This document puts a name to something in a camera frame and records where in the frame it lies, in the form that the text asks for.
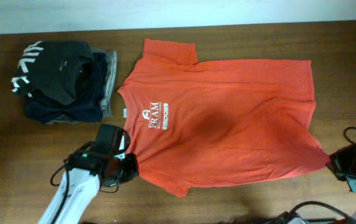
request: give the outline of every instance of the white print on black shirt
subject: white print on black shirt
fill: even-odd
[[[167,130],[168,127],[168,115],[169,107],[168,103],[164,103],[162,107],[161,102],[150,102],[150,110],[143,110],[143,118],[149,120],[149,129],[160,129]]]
[[[38,41],[35,44],[29,45],[26,49],[24,49],[23,51],[23,55],[24,56],[29,56],[29,57],[36,57],[40,54],[40,52],[30,52],[33,50],[38,50],[41,51],[44,48],[42,47],[37,47],[37,44],[41,43],[42,41]],[[35,58],[22,58],[20,59],[19,63],[17,64],[17,68],[21,67],[23,73],[28,73],[29,69],[26,66],[26,62],[30,62],[30,63],[34,63],[35,62]],[[19,84],[17,84],[18,80],[23,80],[25,83],[30,83],[30,81],[27,79],[27,75],[26,76],[21,76],[21,77],[14,77],[12,78],[11,82],[14,84],[14,89],[12,89],[12,92],[16,92],[17,89],[20,87]]]
[[[23,57],[24,56],[31,56],[31,57],[34,57],[34,56],[38,56],[40,54],[40,52],[29,52],[29,51],[33,51],[33,50],[43,50],[44,48],[42,47],[37,47],[37,44],[41,43],[42,41],[38,41],[37,43],[35,44],[32,44],[32,45],[29,45],[26,49],[24,49],[23,51]],[[31,63],[34,63],[35,62],[35,58],[22,58],[19,63],[17,64],[17,68],[21,67],[22,68],[22,71],[24,73],[28,73],[29,70],[27,69],[26,67],[26,62],[31,62]]]

